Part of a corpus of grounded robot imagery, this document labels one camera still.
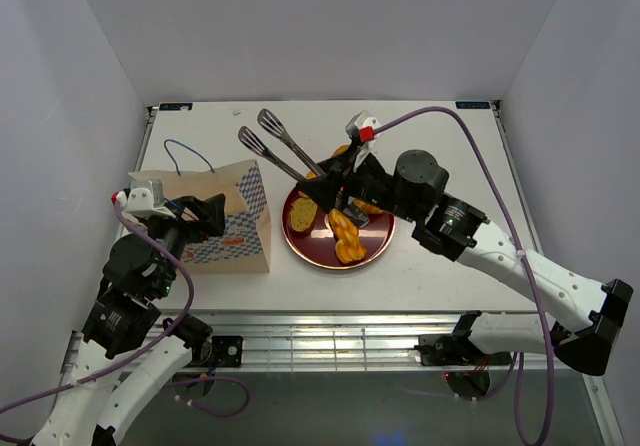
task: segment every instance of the dark red bowl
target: dark red bowl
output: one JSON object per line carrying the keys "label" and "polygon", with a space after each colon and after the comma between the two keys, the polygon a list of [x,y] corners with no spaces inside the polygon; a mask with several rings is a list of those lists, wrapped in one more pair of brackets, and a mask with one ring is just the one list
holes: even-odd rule
{"label": "dark red bowl", "polygon": [[289,227],[287,216],[291,203],[300,197],[293,190],[287,196],[282,208],[282,231],[287,243],[293,251],[305,261],[326,269],[352,269],[364,266],[376,259],[387,248],[395,230],[395,218],[392,214],[372,214],[369,224],[360,229],[360,242],[367,250],[367,255],[360,261],[342,264],[336,256],[336,238],[329,227],[327,215],[318,208],[311,233],[300,234]]}

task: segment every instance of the bag handle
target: bag handle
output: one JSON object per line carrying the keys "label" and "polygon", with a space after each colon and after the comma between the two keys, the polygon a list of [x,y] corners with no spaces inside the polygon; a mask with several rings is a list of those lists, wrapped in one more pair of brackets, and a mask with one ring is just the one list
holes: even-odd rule
{"label": "bag handle", "polygon": [[171,158],[171,161],[173,161],[173,164],[175,164],[176,166],[176,173],[178,173],[178,176],[182,176],[182,173],[180,172],[180,168],[178,167],[178,162],[176,161],[176,158],[173,157],[173,154],[171,154],[171,151],[169,151],[169,147],[167,146],[167,143],[174,143],[177,144],[178,146],[182,146],[185,149],[188,149],[189,151],[191,151],[193,154],[195,154],[196,156],[199,156],[200,159],[202,159],[205,163],[207,163],[207,166],[209,166],[209,169],[211,170],[212,173],[215,173],[215,171],[213,170],[213,166],[211,166],[211,163],[209,161],[207,161],[207,158],[205,158],[204,156],[202,156],[199,152],[197,152],[195,149],[193,149],[191,146],[187,146],[184,143],[181,143],[180,141],[178,141],[177,139],[165,139],[164,140],[164,150],[167,152],[167,154],[169,155],[169,157]]}

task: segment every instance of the checkered pattern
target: checkered pattern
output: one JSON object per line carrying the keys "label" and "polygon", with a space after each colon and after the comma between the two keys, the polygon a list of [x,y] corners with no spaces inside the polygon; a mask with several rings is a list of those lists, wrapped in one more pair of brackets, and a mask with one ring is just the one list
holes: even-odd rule
{"label": "checkered pattern", "polygon": [[236,187],[247,203],[254,220],[257,221],[267,205],[267,195],[264,192],[262,176],[260,175],[257,161],[249,168],[249,171],[242,177],[240,182],[236,184]]}
{"label": "checkered pattern", "polygon": [[[205,264],[225,259],[241,258],[262,253],[253,213],[246,211],[227,216],[224,236],[210,238],[204,243],[189,244],[182,259],[185,263]],[[234,238],[242,238],[242,244],[223,244]]]}

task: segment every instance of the brown paper bag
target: brown paper bag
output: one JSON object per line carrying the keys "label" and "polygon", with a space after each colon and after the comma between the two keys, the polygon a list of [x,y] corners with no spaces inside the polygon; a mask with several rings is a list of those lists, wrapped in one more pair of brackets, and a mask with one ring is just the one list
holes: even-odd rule
{"label": "brown paper bag", "polygon": [[191,274],[268,273],[271,216],[258,162],[241,161],[207,172],[138,171],[136,180],[159,179],[167,199],[226,196],[224,236],[188,244],[182,261]]}

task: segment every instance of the white wall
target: white wall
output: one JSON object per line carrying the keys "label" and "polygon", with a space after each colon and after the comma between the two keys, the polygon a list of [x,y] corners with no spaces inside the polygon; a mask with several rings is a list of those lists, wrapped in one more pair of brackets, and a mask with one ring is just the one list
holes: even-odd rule
{"label": "white wall", "polygon": [[[57,386],[115,234],[145,110],[85,0],[0,0],[0,403]],[[34,434],[50,401],[4,414]]]}
{"label": "white wall", "polygon": [[[640,0],[558,0],[504,100],[509,143],[545,252],[640,294]],[[605,376],[640,444],[640,303]]]}
{"label": "white wall", "polygon": [[161,100],[500,98],[555,0],[88,0]]}

